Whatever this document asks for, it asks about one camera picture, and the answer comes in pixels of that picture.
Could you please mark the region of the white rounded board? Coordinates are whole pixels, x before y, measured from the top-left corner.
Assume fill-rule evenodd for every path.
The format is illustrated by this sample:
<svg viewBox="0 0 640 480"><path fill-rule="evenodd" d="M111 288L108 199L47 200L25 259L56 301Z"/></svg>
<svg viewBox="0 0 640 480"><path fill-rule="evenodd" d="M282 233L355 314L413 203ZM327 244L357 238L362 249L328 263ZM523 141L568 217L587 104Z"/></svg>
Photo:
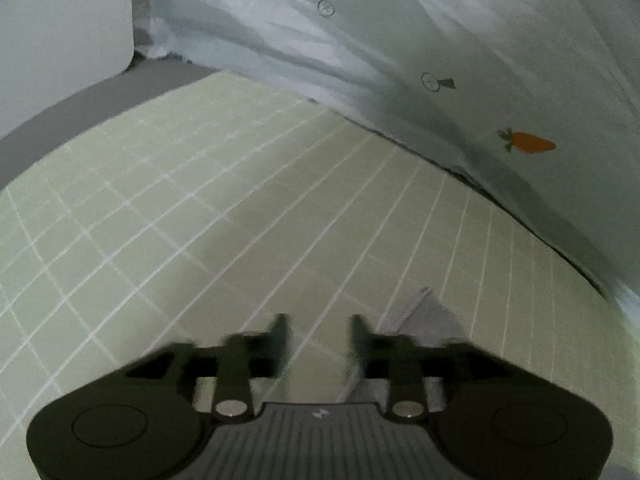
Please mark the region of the white rounded board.
<svg viewBox="0 0 640 480"><path fill-rule="evenodd" d="M122 73L132 0L1 0L1 134Z"/></svg>

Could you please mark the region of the light blue carrot-print quilt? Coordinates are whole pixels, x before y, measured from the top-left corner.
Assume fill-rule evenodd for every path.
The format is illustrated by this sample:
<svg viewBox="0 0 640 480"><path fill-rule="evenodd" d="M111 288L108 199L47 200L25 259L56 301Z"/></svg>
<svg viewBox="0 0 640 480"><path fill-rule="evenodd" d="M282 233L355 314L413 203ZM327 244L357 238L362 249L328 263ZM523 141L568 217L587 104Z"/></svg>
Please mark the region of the light blue carrot-print quilt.
<svg viewBox="0 0 640 480"><path fill-rule="evenodd" d="M132 0L134 43L461 174L639 315L639 0Z"/></svg>

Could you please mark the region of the green grid mat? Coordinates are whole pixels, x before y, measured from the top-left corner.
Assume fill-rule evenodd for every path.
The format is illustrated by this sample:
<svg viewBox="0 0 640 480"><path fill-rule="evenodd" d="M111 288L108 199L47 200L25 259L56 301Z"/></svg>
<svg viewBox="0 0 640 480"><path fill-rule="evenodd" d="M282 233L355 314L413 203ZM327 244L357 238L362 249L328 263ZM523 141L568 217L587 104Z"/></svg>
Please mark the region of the green grid mat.
<svg viewBox="0 0 640 480"><path fill-rule="evenodd" d="M639 341L510 214L308 102L216 74L96 126L1 193L1 474L31 479L44 404L171 341L284 312L292 363L259 399L334 402L348 320L389 328L422 288L466 336L611 419L639 466Z"/></svg>

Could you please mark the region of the grey sweatpants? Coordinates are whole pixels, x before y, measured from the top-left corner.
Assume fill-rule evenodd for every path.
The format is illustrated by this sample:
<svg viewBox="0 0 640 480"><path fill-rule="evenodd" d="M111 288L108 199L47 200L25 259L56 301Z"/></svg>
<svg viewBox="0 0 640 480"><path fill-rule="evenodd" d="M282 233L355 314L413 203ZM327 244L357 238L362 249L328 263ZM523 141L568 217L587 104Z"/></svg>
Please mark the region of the grey sweatpants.
<svg viewBox="0 0 640 480"><path fill-rule="evenodd" d="M442 347L447 342L468 342L465 330L456 317L428 287L421 288L402 306L382 322L379 334L404 335L423 347ZM375 402L386 409L388 382L384 379L352 378L349 391L344 393L347 403Z"/></svg>

